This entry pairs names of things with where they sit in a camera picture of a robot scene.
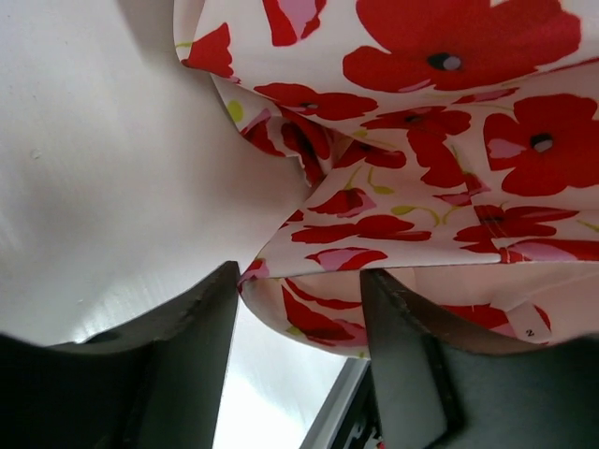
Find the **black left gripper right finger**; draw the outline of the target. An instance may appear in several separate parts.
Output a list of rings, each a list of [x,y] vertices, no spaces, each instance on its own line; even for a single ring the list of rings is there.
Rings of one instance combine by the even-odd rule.
[[[431,303],[382,269],[360,275],[388,448],[594,448],[598,339],[536,346]]]

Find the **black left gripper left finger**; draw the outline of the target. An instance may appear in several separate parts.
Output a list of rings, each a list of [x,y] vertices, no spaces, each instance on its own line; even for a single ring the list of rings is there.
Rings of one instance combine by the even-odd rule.
[[[5,448],[210,448],[239,267],[81,342],[1,338]]]

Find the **red poppy print skirt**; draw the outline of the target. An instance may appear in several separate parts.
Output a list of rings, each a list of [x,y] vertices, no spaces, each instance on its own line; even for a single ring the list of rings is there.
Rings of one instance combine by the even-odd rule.
[[[369,352],[359,275],[489,354],[598,330],[594,1],[178,1],[181,63],[311,194],[241,276],[302,343]]]

